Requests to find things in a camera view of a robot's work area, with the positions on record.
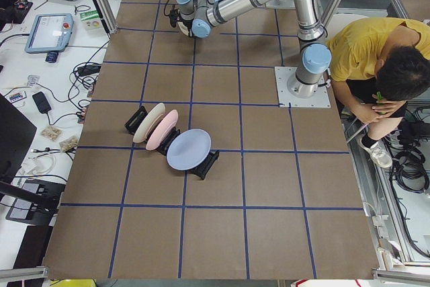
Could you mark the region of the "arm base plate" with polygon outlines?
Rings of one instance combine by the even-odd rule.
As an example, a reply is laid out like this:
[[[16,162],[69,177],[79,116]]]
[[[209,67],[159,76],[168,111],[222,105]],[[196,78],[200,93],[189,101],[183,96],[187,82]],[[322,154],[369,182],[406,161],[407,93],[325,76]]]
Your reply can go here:
[[[277,97],[281,108],[330,108],[323,73],[317,85],[303,87],[296,83],[296,67],[275,67]]]

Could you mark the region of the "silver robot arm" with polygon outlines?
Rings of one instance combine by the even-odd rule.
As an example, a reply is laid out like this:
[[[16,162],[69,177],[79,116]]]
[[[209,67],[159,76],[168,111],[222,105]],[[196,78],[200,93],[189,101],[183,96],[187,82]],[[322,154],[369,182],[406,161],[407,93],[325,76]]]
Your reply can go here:
[[[189,37],[207,38],[213,28],[253,9],[263,9],[271,1],[280,0],[175,0],[167,17],[172,27],[181,24]],[[288,79],[288,90],[296,97],[308,98],[315,94],[327,71],[331,52],[325,44],[327,30],[316,13],[314,0],[293,1],[300,64]]]

